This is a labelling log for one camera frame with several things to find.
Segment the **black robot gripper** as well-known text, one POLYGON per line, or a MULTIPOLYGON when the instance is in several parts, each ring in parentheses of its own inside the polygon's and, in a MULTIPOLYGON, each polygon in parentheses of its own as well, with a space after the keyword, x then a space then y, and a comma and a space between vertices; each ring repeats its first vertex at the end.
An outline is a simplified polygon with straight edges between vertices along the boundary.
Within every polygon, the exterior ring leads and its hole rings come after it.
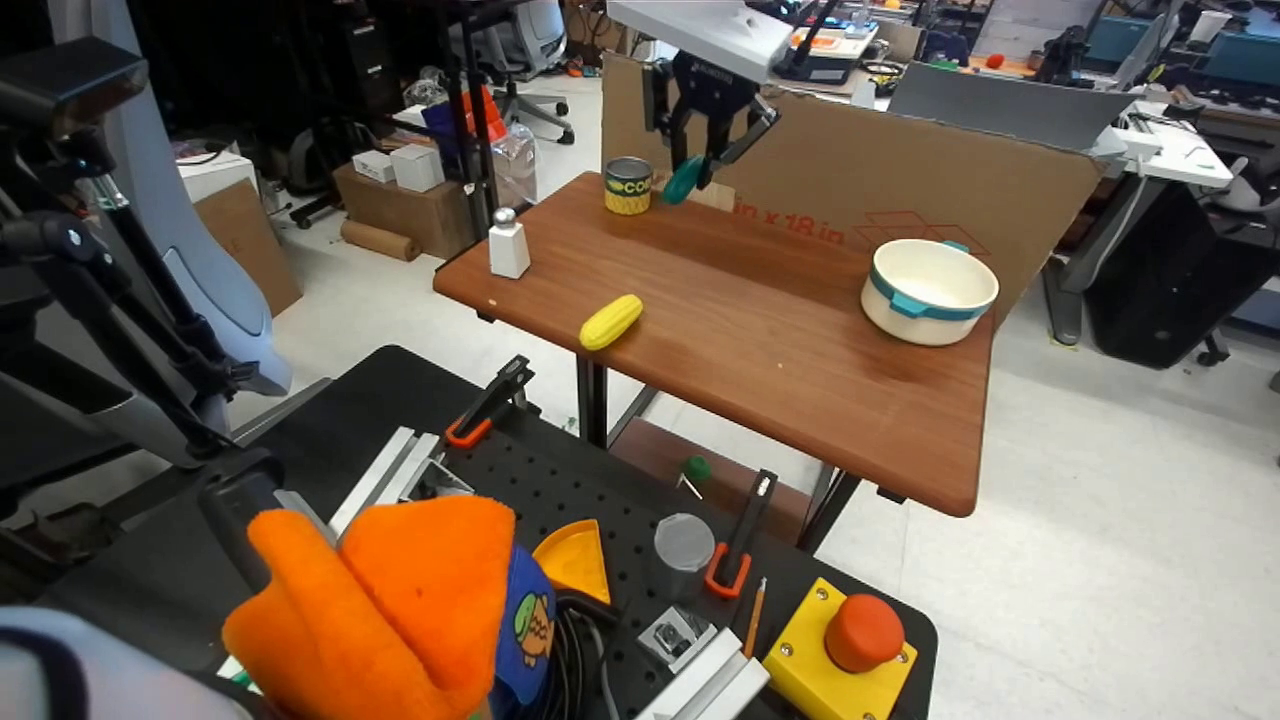
POLYGON ((756 83, 689 52, 676 52, 670 58, 646 58, 639 83, 642 128, 666 134, 670 171, 689 165, 689 117, 702 117, 707 138, 698 184, 712 184, 715 161, 728 152, 733 117, 756 100, 756 83))

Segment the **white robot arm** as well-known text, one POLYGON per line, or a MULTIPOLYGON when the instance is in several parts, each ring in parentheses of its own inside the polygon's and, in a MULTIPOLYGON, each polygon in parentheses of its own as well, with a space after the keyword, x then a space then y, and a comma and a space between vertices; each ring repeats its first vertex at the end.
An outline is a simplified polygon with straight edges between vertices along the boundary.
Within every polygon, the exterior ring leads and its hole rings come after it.
POLYGON ((666 143, 676 187, 707 187, 780 123, 763 79, 783 57, 783 19, 744 0, 606 0, 606 17, 670 49, 642 63, 639 87, 642 128, 666 143))

